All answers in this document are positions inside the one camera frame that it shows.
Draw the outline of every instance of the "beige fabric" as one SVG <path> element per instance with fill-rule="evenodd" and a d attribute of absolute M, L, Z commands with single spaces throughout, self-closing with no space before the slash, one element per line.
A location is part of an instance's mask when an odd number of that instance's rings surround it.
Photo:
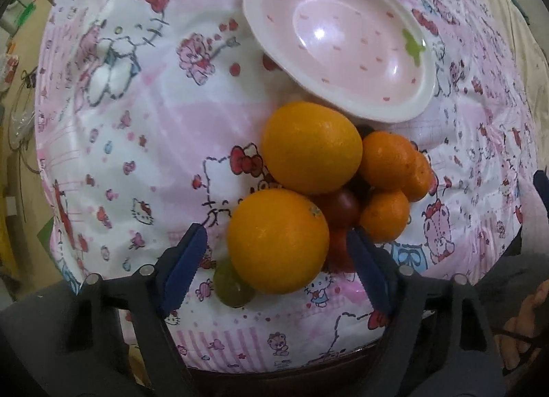
<path fill-rule="evenodd" d="M 511 0 L 486 0 L 522 77 L 536 125 L 537 164 L 549 165 L 549 66 L 526 21 Z"/>

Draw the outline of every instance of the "hello kitty tablecloth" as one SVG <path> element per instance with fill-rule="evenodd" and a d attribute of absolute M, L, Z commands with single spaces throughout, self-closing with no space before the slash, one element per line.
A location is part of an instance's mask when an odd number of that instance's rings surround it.
<path fill-rule="evenodd" d="M 373 126 L 413 140 L 437 182 L 385 248 L 424 275 L 459 272 L 474 283 L 520 228 L 535 170 L 532 119 L 482 0 L 400 1 L 436 55 L 436 89 L 416 119 Z M 241 3 L 56 0 L 36 97 L 40 173 L 56 215 L 50 248 L 73 290 L 90 272 L 112 278 L 154 264 L 203 223 L 208 252 L 166 323 L 189 367 L 230 373 L 327 361 L 370 344 L 386 323 L 355 275 L 322 273 L 240 309 L 212 290 L 231 212 L 277 186 L 261 129 L 300 93 L 254 40 Z"/>

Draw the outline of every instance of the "green fruit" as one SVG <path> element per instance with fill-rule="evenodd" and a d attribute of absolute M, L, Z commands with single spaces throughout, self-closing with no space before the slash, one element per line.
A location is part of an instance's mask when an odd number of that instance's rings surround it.
<path fill-rule="evenodd" d="M 238 276 L 230 259 L 218 262 L 213 274 L 213 291 L 219 301 L 234 308 L 248 304 L 255 295 L 255 290 Z"/>

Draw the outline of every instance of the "floor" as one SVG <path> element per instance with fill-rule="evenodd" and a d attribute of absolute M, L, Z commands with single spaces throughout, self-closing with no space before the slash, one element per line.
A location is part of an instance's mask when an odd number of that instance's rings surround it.
<path fill-rule="evenodd" d="M 549 23 L 549 11 L 541 0 L 518 2 L 530 17 L 531 30 L 540 47 L 549 52 L 549 34 L 545 33 L 545 25 Z M 2 99 L 6 117 L 2 129 L 0 167 L 6 168 L 0 168 L 0 185 L 8 185 L 7 193 L 15 196 L 17 202 L 17 216 L 7 218 L 12 247 L 21 269 L 21 285 L 16 293 L 17 297 L 61 279 L 57 268 L 37 238 L 39 230 L 51 219 L 51 210 L 43 194 L 40 177 L 29 172 L 24 165 L 20 165 L 17 154 L 12 154 L 7 145 L 6 120 L 9 119 L 11 105 L 17 97 L 20 74 L 23 70 L 31 71 L 38 63 L 42 32 L 49 14 L 50 4 L 47 0 L 38 0 L 36 6 L 27 23 L 15 35 L 15 53 L 20 57 L 20 63 L 12 88 Z M 30 164 L 36 167 L 33 147 L 34 141 L 31 142 L 28 159 L 31 160 Z"/>
<path fill-rule="evenodd" d="M 50 4 L 47 0 L 38 0 L 36 10 L 15 35 L 14 53 L 19 56 L 19 66 L 11 88 L 2 99 L 6 114 L 2 126 L 0 166 L 6 169 L 0 169 L 0 184 L 8 186 L 7 194 L 15 196 L 17 202 L 17 216 L 6 219 L 13 252 L 21 270 L 21 285 L 16 292 L 17 297 L 22 297 L 61 279 L 56 266 L 37 238 L 40 229 L 52 216 L 44 196 L 40 176 L 20 164 L 18 155 L 11 152 L 7 143 L 7 120 L 10 118 L 10 108 L 17 98 L 20 74 L 23 70 L 30 72 L 38 64 L 40 42 L 49 10 Z M 34 147 L 33 139 L 29 145 L 27 159 L 30 166 L 37 168 Z"/>

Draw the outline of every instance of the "bowl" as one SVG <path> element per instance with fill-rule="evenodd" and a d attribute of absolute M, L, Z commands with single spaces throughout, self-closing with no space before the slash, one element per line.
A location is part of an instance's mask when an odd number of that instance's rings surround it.
<path fill-rule="evenodd" d="M 287 74 L 352 117 L 385 123 L 425 110 L 434 56 L 398 0 L 244 0 L 252 33 Z"/>

